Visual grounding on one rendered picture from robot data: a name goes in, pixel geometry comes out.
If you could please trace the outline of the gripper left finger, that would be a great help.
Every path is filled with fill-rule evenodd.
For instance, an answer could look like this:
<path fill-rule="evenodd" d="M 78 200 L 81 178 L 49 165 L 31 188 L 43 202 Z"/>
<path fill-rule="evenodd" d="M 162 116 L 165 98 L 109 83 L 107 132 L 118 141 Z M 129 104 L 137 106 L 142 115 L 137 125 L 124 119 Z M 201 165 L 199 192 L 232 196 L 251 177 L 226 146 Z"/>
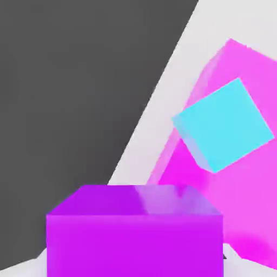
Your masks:
<path fill-rule="evenodd" d="M 47 277 L 47 249 L 35 259 L 1 270 L 0 277 Z"/>

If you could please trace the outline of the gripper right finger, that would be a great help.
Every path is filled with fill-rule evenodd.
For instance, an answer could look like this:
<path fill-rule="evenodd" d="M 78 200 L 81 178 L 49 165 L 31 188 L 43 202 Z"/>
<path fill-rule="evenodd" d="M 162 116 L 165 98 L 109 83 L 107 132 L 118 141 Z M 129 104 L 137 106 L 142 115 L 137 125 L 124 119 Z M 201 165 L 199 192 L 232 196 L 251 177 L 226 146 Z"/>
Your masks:
<path fill-rule="evenodd" d="M 277 277 L 277 270 L 239 257 L 227 243 L 223 244 L 223 277 Z"/>

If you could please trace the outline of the small purple cube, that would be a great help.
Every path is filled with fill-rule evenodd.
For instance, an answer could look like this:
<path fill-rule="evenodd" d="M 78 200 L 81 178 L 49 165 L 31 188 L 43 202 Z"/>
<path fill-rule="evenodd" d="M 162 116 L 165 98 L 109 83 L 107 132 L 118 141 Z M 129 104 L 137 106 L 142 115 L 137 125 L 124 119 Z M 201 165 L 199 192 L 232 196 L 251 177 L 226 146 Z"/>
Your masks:
<path fill-rule="evenodd" d="M 46 243 L 47 277 L 223 277 L 223 216 L 191 186 L 82 186 Z"/>

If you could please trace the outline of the small cyan cube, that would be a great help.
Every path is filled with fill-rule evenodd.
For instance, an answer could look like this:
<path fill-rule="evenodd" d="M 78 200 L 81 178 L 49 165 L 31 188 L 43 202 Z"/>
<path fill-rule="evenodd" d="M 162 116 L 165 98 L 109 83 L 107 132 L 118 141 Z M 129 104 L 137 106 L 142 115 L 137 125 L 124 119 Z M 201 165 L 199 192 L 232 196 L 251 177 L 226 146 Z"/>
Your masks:
<path fill-rule="evenodd" d="M 239 78 L 173 117 L 197 165 L 217 173 L 274 138 Z"/>

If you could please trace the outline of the large pink box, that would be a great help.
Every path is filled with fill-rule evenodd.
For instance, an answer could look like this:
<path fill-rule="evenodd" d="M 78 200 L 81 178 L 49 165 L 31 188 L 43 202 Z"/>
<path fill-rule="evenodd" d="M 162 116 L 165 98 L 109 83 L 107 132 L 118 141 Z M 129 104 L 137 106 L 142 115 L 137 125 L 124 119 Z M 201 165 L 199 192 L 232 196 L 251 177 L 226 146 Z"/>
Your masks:
<path fill-rule="evenodd" d="M 225 169 L 200 168 L 174 127 L 149 183 L 189 184 L 223 214 L 224 240 L 277 270 L 277 61 L 230 39 L 203 69 L 184 110 L 239 78 L 274 138 Z"/>

